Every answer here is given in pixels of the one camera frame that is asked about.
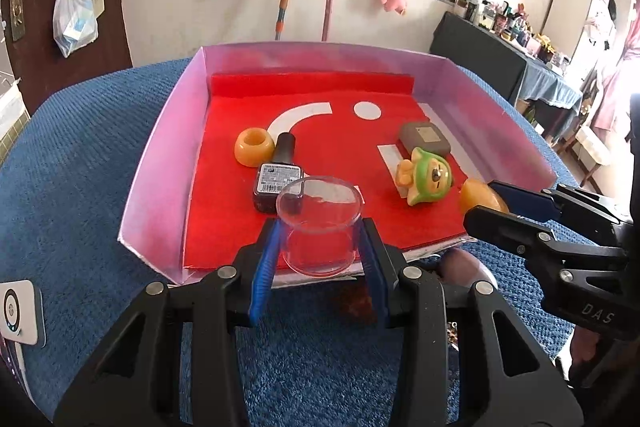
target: blue textured fabric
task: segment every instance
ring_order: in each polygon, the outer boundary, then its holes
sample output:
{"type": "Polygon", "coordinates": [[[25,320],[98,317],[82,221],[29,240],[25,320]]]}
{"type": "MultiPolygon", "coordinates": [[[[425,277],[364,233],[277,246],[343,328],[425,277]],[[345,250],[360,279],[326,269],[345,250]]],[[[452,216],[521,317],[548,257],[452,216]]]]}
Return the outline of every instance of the blue textured fabric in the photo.
{"type": "MultiPolygon", "coordinates": [[[[24,356],[34,399],[49,417],[130,300],[158,279],[116,235],[148,135],[187,63],[121,71],[56,93],[0,169],[0,281],[30,279],[42,289],[47,346],[26,346],[24,356]]],[[[465,73],[518,122],[559,180],[575,185],[514,108],[465,73]]],[[[561,239],[581,241],[554,229],[561,239]]],[[[545,349],[558,351],[570,327],[540,310],[542,293],[522,262],[484,243],[466,248],[493,271],[545,349]]],[[[239,331],[253,425],[386,425],[402,333],[341,318],[332,305],[340,284],[348,283],[276,291],[260,325],[239,331]]]]}
{"type": "Polygon", "coordinates": [[[527,72],[522,81],[518,98],[523,100],[542,100],[563,109],[571,109],[577,116],[580,113],[582,93],[564,81],[557,73],[547,69],[537,60],[527,59],[527,72]]]}

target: green plush toy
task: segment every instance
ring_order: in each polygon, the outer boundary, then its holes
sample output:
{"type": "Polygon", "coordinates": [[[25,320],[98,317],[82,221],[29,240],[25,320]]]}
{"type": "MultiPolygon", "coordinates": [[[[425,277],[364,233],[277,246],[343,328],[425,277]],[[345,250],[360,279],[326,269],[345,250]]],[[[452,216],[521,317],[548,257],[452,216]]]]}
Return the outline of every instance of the green plush toy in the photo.
{"type": "Polygon", "coordinates": [[[453,174],[447,161],[419,147],[412,151],[411,160],[402,160],[396,170],[396,185],[408,188],[409,206],[441,200],[452,184],[453,174]]]}

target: white curved stripe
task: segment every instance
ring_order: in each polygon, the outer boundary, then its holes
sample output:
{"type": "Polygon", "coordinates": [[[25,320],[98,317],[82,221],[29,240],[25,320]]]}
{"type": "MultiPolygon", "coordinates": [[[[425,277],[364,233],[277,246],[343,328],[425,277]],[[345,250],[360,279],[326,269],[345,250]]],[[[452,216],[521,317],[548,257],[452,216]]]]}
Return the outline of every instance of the white curved stripe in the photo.
{"type": "Polygon", "coordinates": [[[317,114],[333,114],[331,104],[329,102],[314,102],[286,110],[271,122],[267,132],[271,135],[273,141],[277,142],[280,133],[289,132],[299,121],[317,114]]]}

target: white device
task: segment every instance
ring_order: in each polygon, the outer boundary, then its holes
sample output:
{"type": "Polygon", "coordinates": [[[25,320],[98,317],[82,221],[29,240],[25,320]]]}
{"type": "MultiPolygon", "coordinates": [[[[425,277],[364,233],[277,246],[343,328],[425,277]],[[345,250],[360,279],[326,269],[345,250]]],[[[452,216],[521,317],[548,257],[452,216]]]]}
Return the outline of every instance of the white device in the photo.
{"type": "Polygon", "coordinates": [[[44,347],[42,293],[31,281],[0,283],[0,335],[7,341],[44,347]]]}

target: gray soap bar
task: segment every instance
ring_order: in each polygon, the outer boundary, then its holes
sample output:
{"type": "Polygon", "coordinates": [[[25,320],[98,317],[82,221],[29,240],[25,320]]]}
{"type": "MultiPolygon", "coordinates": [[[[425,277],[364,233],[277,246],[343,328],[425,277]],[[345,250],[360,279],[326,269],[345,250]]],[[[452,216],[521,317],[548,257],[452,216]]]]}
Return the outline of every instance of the gray soap bar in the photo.
{"type": "Polygon", "coordinates": [[[400,143],[409,155],[416,147],[443,158],[451,152],[451,146],[442,131],[427,121],[405,123],[400,128],[400,143]]]}

